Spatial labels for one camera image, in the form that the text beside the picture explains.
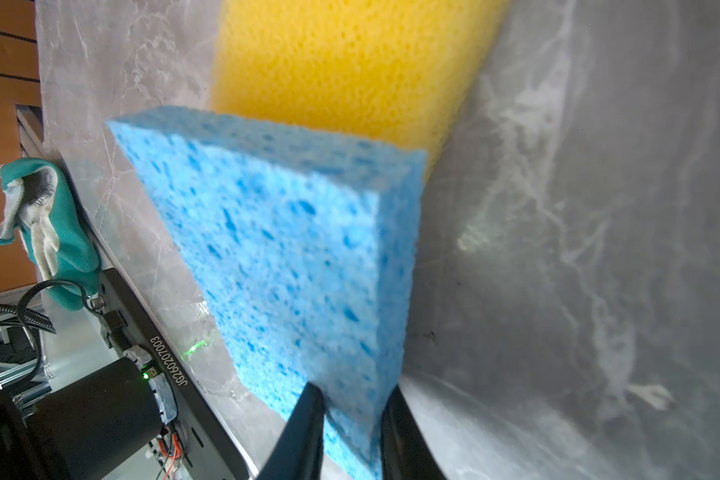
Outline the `blue cellulose sponge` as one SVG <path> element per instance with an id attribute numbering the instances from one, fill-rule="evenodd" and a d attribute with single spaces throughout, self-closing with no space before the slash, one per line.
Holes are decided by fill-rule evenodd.
<path id="1" fill-rule="evenodd" d="M 327 456 L 382 475 L 427 156 L 353 135 L 160 106 L 109 129 L 250 393 L 289 417 L 307 383 Z"/>

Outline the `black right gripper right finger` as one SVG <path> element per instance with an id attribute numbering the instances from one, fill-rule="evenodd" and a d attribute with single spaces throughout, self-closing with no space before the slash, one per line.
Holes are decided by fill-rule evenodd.
<path id="1" fill-rule="evenodd" d="M 381 420 L 384 480 L 445 480 L 398 386 Z"/>

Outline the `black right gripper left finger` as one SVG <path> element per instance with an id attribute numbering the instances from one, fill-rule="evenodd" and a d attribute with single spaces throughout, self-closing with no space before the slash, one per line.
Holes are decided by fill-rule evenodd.
<path id="1" fill-rule="evenodd" d="M 319 480 L 324 445 L 325 402 L 307 383 L 258 480 Z"/>

